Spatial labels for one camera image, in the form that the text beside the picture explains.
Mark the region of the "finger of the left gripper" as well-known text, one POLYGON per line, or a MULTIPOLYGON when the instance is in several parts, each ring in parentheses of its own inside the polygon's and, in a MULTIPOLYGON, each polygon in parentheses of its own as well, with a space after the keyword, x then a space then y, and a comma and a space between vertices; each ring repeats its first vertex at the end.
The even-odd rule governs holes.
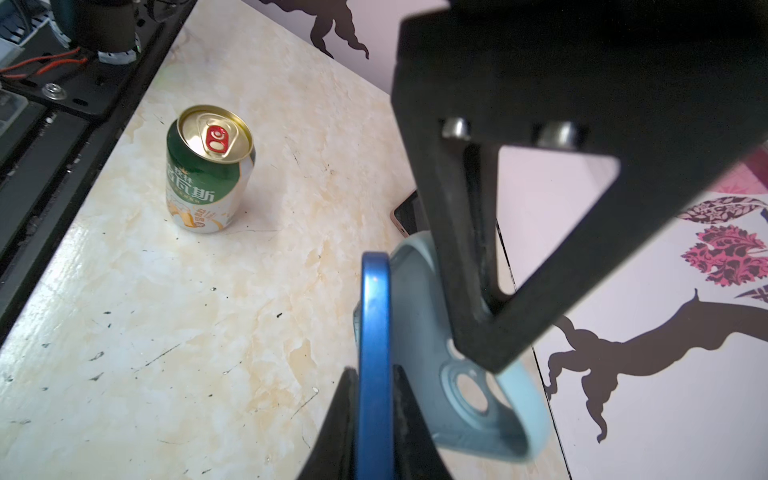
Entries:
POLYGON ((767 137, 763 1, 453 1, 400 25, 391 101, 459 351, 498 373, 767 137), (511 295, 499 152, 618 175, 511 295))

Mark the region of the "black smartphone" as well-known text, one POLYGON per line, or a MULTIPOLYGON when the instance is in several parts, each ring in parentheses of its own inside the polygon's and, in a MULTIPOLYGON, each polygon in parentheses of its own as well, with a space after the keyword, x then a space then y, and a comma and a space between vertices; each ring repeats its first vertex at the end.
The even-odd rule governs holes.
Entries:
POLYGON ((359 395, 355 477, 392 479, 395 471, 389 256, 362 256, 359 395))
POLYGON ((391 211, 390 219, 404 237, 430 229, 417 190, 391 211))

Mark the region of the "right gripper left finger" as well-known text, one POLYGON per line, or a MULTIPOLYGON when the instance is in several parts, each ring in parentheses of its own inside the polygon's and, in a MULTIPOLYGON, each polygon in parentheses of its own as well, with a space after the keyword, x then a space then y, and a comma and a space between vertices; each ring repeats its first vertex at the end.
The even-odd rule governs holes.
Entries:
POLYGON ((346 367, 298 480, 354 478, 358 382, 357 371, 346 367))

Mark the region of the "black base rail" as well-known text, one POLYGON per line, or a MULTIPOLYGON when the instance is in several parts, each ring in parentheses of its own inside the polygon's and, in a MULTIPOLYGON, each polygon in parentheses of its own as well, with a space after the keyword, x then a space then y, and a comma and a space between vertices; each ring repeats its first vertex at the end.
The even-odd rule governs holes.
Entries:
POLYGON ((193 10, 1 5, 1 331, 8 334, 193 10))

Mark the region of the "green beverage can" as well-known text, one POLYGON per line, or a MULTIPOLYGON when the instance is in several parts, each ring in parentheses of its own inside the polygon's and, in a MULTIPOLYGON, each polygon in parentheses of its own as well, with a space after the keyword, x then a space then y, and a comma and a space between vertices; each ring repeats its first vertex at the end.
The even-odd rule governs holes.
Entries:
POLYGON ((195 105, 169 127, 166 204, 176 224, 215 233, 234 220, 253 172, 253 136, 236 114, 195 105))

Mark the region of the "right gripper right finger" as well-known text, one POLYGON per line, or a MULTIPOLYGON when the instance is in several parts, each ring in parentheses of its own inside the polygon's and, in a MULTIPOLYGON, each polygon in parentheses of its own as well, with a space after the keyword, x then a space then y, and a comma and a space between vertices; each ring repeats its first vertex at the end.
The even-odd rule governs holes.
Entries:
POLYGON ((393 381, 395 478, 452 480, 400 365, 393 366, 393 381))

